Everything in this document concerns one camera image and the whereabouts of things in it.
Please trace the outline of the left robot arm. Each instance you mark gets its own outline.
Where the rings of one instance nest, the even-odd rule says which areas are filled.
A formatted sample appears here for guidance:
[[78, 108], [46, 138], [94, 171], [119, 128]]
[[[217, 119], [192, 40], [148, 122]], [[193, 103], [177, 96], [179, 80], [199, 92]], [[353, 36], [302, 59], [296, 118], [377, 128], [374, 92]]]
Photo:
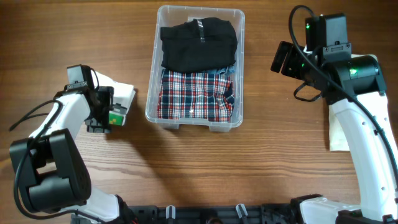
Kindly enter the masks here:
[[132, 85], [66, 86], [49, 103], [53, 109], [28, 138], [9, 149], [15, 172], [13, 195], [18, 210], [34, 220], [66, 214], [89, 223], [137, 223], [134, 212], [118, 195], [94, 187], [75, 144], [80, 126], [89, 131], [122, 125], [134, 98]]

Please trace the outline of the blue denim jeans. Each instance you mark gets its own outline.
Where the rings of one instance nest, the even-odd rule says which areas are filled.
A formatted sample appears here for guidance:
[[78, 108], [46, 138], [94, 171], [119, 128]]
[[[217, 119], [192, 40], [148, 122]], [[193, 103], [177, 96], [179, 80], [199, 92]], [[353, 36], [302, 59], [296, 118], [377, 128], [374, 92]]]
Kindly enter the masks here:
[[231, 65], [224, 68], [214, 68], [214, 69], [204, 70], [203, 73], [230, 76], [236, 73], [236, 66]]

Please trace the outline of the white printed shirt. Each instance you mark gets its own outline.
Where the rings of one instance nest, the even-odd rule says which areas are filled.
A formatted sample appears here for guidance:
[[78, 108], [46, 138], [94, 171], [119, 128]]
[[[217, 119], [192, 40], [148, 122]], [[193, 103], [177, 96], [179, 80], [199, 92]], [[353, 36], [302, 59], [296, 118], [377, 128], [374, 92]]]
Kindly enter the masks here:
[[134, 86], [114, 81], [110, 77], [107, 77], [94, 70], [91, 71], [91, 75], [94, 79], [95, 87], [110, 86], [114, 88], [113, 97], [111, 100], [111, 107], [113, 109], [109, 110], [108, 117], [105, 119], [106, 124], [124, 126], [126, 122], [126, 116], [136, 94]]

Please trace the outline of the black garment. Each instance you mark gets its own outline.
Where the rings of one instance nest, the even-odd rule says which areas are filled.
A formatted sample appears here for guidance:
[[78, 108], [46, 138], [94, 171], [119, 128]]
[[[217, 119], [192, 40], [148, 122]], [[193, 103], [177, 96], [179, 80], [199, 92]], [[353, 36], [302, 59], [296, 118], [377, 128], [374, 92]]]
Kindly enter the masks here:
[[192, 73], [235, 64], [238, 47], [230, 21], [217, 17], [193, 19], [173, 27], [161, 27], [162, 66], [173, 72]]

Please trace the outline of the red navy plaid shirt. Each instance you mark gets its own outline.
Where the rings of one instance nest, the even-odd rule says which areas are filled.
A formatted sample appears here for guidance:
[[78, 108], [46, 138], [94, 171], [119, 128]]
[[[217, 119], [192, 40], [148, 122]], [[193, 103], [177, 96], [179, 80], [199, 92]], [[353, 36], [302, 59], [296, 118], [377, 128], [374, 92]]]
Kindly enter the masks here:
[[193, 118], [228, 123], [234, 109], [233, 81], [219, 73], [178, 73], [164, 69], [161, 74], [157, 117]]

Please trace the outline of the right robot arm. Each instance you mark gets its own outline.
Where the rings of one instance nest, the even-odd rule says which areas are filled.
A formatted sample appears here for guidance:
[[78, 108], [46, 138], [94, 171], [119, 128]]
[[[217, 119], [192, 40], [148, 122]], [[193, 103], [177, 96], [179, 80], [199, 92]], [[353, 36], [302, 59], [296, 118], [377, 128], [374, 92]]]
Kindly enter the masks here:
[[340, 124], [351, 154], [360, 203], [308, 195], [291, 201], [298, 223], [397, 223], [397, 145], [387, 110], [385, 82], [374, 55], [319, 55], [282, 41], [273, 72], [321, 91]]

